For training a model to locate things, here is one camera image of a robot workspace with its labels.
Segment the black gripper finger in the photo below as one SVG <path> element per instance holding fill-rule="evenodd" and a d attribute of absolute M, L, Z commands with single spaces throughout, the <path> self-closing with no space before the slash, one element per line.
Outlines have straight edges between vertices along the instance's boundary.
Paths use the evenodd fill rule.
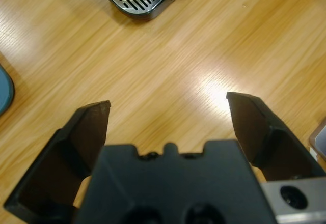
<path fill-rule="evenodd" d="M 228 92 L 234 132 L 249 163 L 267 181 L 325 177 L 287 125 L 259 97 Z"/>
<path fill-rule="evenodd" d="M 26 223 L 73 223 L 74 200 L 104 146 L 111 103 L 78 108 L 15 186 L 4 208 Z"/>

